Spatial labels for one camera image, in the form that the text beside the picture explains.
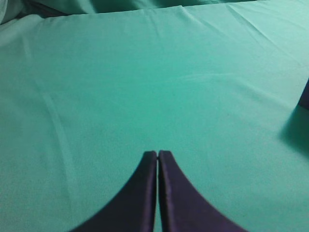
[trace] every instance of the teal cloth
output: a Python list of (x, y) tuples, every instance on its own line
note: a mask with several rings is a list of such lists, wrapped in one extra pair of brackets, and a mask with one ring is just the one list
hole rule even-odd
[(252, 0), (28, 0), (66, 14), (91, 14)]
[(295, 108), (308, 11), (270, 0), (1, 25), (0, 231), (68, 231), (164, 149), (247, 230), (308, 232), (309, 112)]
[(0, 0), (0, 24), (14, 19), (23, 7), (22, 0)]

